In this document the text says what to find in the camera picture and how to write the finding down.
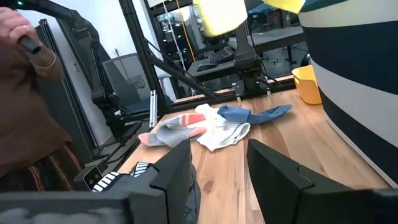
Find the white wall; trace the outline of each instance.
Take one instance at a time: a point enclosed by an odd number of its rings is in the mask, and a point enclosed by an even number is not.
[[[131,35],[127,28],[119,1],[116,0],[52,0],[70,9],[77,10],[82,17],[90,21],[99,33],[101,44],[111,58],[117,57],[115,49],[118,50],[120,56],[136,52],[136,48],[131,39]],[[144,0],[134,0],[134,7],[136,8],[137,15],[145,37],[153,44],[158,46],[155,41],[155,35],[152,25],[149,20],[147,11],[143,11]],[[91,101],[91,90],[82,73],[79,72],[76,59],[70,50],[58,23],[53,17],[41,14],[34,11],[19,11],[26,17],[33,26],[39,24],[40,19],[47,19],[51,30],[57,41],[58,47],[61,51],[62,57],[66,63],[68,72],[71,76],[72,82],[75,86],[78,97],[83,105],[87,118],[95,132],[96,138],[100,144],[104,143],[111,137],[111,131],[105,125],[105,119],[102,112]],[[164,73],[157,69],[158,75]],[[174,100],[175,95],[169,79],[165,80],[165,92],[169,97]]]

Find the yellow bowl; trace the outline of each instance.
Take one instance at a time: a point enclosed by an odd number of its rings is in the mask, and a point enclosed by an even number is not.
[[[296,68],[292,71],[298,94],[304,102],[311,105],[321,104],[317,79],[312,65]]]

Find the blue sock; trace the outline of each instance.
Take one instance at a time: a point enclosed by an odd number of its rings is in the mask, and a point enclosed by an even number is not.
[[[251,110],[235,106],[224,105],[219,108],[218,114],[229,121],[249,124],[262,124],[272,121],[284,115],[292,105],[282,105],[263,111],[259,114],[252,114]]]

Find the keyboard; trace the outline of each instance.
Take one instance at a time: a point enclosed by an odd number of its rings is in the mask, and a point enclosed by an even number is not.
[[[210,58],[210,63],[219,65],[221,63],[234,60],[235,54],[223,49],[215,53],[211,53],[209,58]]]

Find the wooden tabletop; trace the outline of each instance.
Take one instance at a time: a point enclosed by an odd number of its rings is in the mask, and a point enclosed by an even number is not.
[[[228,104],[237,106],[235,101]],[[322,106],[305,104],[295,90],[274,93],[272,100],[267,96],[244,100],[243,108],[260,113],[285,104],[293,105],[285,116],[270,123],[252,125],[249,134],[234,146],[210,152],[196,141],[191,143],[192,162],[197,168],[197,181],[202,192],[199,223],[264,223],[246,162],[250,138],[352,188],[389,188],[329,126]],[[162,120],[177,114],[180,113],[165,115]],[[140,145],[119,172],[129,172],[137,161],[156,162],[169,150],[168,147]]]

